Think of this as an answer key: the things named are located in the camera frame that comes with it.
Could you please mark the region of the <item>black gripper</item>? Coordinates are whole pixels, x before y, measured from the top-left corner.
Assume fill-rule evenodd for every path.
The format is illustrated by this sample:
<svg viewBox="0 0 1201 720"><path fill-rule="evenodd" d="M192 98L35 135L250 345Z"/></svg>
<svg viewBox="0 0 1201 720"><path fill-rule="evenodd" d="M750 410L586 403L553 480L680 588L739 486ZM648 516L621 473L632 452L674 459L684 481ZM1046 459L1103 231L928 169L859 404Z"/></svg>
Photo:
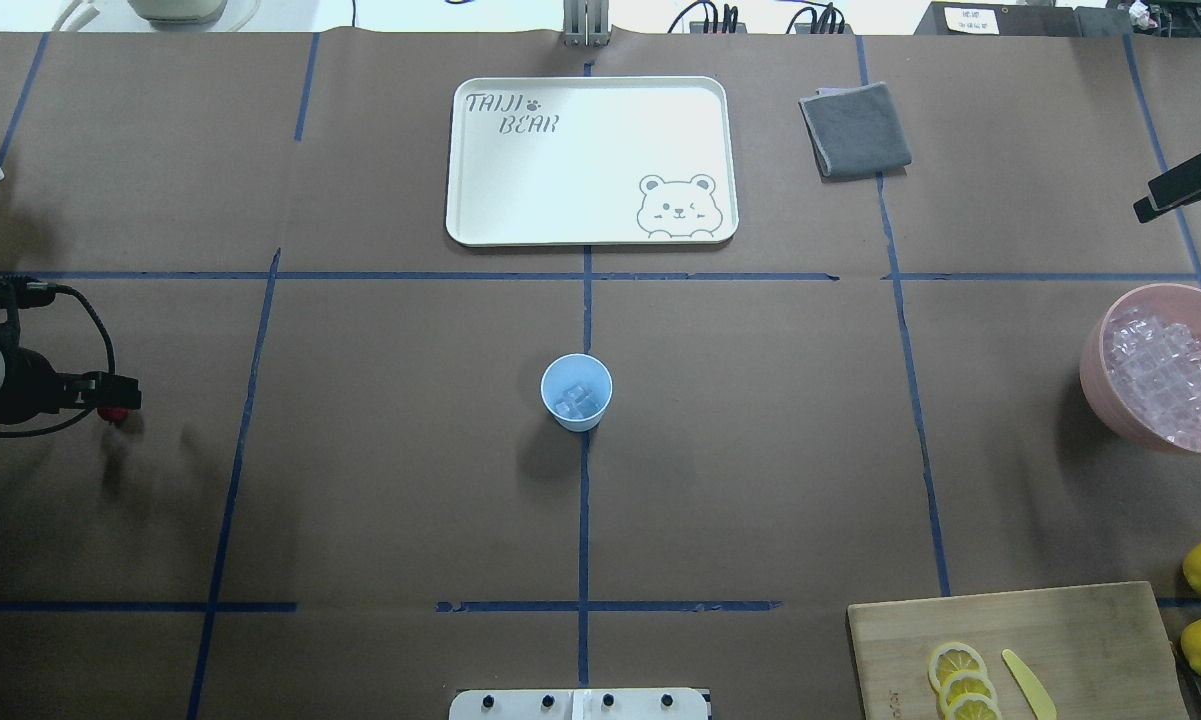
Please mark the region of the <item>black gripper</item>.
<svg viewBox="0 0 1201 720"><path fill-rule="evenodd" d="M38 352L0 348L0 424L24 424L62 410L139 410L138 379L119 374L59 373Z"/></svg>

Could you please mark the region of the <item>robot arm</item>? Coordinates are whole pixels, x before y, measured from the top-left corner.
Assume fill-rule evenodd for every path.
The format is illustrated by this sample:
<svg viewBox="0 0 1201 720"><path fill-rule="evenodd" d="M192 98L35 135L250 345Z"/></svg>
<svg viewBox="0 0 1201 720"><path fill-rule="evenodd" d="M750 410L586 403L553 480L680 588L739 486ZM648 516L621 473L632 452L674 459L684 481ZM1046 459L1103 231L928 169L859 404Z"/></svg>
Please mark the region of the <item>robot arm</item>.
<svg viewBox="0 0 1201 720"><path fill-rule="evenodd" d="M139 382L110 372L56 372L29 348L0 346L0 425L41 415L101 410L106 419L142 407Z"/></svg>

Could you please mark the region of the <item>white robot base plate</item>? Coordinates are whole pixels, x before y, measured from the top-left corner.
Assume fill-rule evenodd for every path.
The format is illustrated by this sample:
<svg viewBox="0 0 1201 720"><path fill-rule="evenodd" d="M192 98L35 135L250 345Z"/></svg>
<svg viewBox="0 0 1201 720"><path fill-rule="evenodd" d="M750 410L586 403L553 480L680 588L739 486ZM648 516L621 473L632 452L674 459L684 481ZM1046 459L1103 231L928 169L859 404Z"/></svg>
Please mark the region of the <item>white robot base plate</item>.
<svg viewBox="0 0 1201 720"><path fill-rule="evenodd" d="M449 719L711 719L709 691L691 686L470 689Z"/></svg>

